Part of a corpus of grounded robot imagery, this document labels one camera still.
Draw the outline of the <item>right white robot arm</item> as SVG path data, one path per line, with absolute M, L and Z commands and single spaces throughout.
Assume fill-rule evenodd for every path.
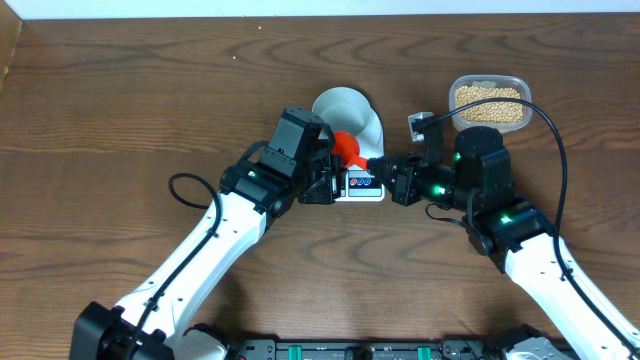
M 406 153 L 370 159 L 367 167 L 395 203 L 463 212 L 456 223 L 475 250 L 534 299 L 580 358 L 638 358 L 638 328 L 588 278 L 551 221 L 516 194 L 500 132 L 465 129 L 454 150 L 453 166 Z

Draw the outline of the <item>red plastic scoop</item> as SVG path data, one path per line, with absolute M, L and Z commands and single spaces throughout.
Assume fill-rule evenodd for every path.
M 357 166 L 367 170 L 368 160 L 360 155 L 360 145 L 356 137 L 345 131 L 336 131 L 333 135 L 335 144 L 332 154 L 339 156 L 347 168 Z

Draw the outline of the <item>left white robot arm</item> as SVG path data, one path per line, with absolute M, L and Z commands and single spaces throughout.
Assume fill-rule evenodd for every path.
M 233 263 L 295 200 L 331 204 L 346 165 L 322 140 L 304 150 L 258 142 L 225 170 L 193 231 L 133 292 L 108 309 L 90 303 L 75 321 L 72 359 L 222 359 L 192 318 Z

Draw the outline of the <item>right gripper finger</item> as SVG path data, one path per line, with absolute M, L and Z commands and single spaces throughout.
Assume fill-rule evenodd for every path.
M 395 193 L 398 189 L 398 175 L 399 170 L 397 167 L 376 167 L 371 168 L 369 173 L 380 181 L 380 183 L 390 192 Z
M 369 173 L 388 173 L 397 170 L 400 158 L 396 155 L 370 158 L 367 160 Z

